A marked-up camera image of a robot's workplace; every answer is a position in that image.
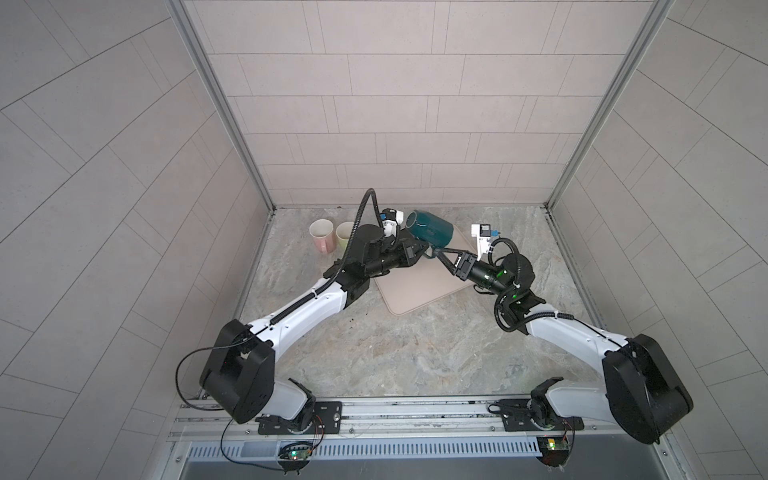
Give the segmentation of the right circuit board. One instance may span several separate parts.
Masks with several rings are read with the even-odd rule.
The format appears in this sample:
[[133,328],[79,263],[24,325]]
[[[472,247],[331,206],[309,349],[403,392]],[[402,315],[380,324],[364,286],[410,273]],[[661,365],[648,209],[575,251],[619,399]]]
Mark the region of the right circuit board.
[[564,437],[537,437],[540,456],[537,460],[547,467],[564,467],[572,453],[572,445]]

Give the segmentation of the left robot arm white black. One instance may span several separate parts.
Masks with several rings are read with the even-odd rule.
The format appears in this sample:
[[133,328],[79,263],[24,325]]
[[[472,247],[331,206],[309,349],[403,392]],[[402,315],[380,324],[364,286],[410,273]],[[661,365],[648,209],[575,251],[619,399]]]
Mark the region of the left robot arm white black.
[[262,415],[302,432],[314,419],[316,397],[295,380],[279,381],[275,366],[301,337],[351,306],[370,280],[415,265],[430,248],[401,227],[391,237],[381,227],[360,225],[323,276],[292,303],[244,324],[236,319],[220,330],[199,384],[234,421]]

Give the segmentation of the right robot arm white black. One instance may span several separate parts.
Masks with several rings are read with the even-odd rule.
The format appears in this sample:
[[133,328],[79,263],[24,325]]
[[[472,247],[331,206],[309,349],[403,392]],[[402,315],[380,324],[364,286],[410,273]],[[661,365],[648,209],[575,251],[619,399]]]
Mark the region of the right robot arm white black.
[[532,292],[535,273],[527,257],[512,252],[493,264],[456,249],[437,257],[453,276],[494,296],[494,319],[503,331],[549,342],[600,375],[597,387],[565,386],[559,377],[535,387],[528,410],[538,428],[589,418],[652,444],[693,410],[692,396],[655,339],[608,332],[557,310]]

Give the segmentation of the dark green mug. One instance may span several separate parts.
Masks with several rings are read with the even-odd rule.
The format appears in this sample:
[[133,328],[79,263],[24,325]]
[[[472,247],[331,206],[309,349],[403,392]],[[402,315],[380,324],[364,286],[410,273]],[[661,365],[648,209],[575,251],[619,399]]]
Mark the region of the dark green mug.
[[454,227],[448,221],[426,211],[413,210],[405,220],[406,230],[413,237],[415,245],[430,259],[436,257],[439,249],[449,245]]

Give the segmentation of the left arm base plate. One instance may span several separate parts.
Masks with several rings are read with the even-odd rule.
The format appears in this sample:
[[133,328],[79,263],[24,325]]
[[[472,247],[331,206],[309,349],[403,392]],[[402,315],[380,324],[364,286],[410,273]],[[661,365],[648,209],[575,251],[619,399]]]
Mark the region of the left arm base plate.
[[304,409],[296,420],[278,416],[259,417],[259,435],[338,434],[341,430],[343,403],[316,401],[313,410]]

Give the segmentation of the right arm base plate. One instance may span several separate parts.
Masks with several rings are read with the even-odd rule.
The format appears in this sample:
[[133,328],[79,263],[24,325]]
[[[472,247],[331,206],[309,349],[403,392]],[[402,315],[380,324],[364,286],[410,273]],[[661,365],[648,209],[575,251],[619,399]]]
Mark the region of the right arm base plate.
[[568,432],[585,428],[581,417],[560,417],[549,407],[537,411],[530,398],[497,400],[487,407],[487,412],[501,418],[505,432]]

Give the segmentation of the left circuit board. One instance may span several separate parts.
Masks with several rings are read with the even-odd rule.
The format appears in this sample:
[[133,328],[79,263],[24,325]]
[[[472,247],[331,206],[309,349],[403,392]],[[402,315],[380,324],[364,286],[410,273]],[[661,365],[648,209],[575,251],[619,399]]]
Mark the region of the left circuit board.
[[308,441],[289,443],[283,446],[277,455],[277,462],[284,474],[300,471],[309,465],[315,445]]

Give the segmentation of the circuit board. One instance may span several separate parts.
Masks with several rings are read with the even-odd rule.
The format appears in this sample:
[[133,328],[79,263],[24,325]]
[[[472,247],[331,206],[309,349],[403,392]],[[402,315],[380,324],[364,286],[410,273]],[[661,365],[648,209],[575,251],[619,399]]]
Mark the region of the circuit board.
[[547,467],[564,467],[572,453],[572,445],[564,437],[537,437],[540,456],[537,460]]
[[277,462],[284,474],[300,471],[309,465],[315,445],[308,441],[289,443],[283,446],[277,455]]

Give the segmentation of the light green mug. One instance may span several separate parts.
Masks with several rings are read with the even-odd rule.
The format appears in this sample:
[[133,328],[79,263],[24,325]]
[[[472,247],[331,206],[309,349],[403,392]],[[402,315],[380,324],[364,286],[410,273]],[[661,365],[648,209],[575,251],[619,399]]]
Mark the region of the light green mug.
[[353,227],[354,227],[354,223],[352,221],[342,222],[336,227],[336,230],[335,230],[336,243],[338,245],[338,248],[341,251],[344,251],[347,248],[350,238],[352,236]]

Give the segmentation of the white vent grille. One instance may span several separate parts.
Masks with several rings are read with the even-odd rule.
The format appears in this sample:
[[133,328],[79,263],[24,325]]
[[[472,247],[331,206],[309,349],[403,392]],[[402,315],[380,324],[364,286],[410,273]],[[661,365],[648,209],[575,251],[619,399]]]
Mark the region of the white vent grille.
[[[192,461],[224,461],[230,457],[242,462],[275,460],[286,441],[226,441],[222,444],[195,442],[188,458]],[[540,457],[534,437],[469,438],[340,438],[321,443],[314,460],[363,459],[442,459]]]

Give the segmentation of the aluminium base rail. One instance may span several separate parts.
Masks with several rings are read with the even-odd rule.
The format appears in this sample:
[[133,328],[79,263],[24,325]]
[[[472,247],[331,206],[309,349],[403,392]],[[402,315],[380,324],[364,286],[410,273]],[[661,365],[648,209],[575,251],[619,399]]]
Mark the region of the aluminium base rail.
[[[432,396],[432,397],[347,397],[318,401],[343,403],[341,430],[338,434],[259,435],[259,417],[246,423],[233,421],[225,411],[206,411],[212,404],[199,401],[198,409],[181,408],[170,427],[169,440],[209,441],[226,432],[233,439],[340,439],[340,438],[417,438],[523,436],[543,437],[560,431],[505,432],[501,418],[487,412],[487,407],[501,399],[530,398],[528,395]],[[626,431],[606,420],[581,413],[585,428],[580,434],[618,434]]]

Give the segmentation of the beige rectangular tray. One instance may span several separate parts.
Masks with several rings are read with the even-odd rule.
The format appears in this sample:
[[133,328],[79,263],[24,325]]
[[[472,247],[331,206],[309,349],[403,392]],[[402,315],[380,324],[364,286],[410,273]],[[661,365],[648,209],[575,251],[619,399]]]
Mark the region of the beige rectangular tray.
[[453,276],[437,258],[422,256],[407,268],[396,268],[374,279],[389,311],[401,316],[470,287]]

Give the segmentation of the pink mug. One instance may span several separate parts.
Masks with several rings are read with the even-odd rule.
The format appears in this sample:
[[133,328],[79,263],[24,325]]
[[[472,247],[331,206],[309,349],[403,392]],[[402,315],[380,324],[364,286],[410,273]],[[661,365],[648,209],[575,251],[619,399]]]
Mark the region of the pink mug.
[[331,220],[317,219],[309,226],[309,234],[315,248],[322,254],[331,254],[336,250],[335,227]]

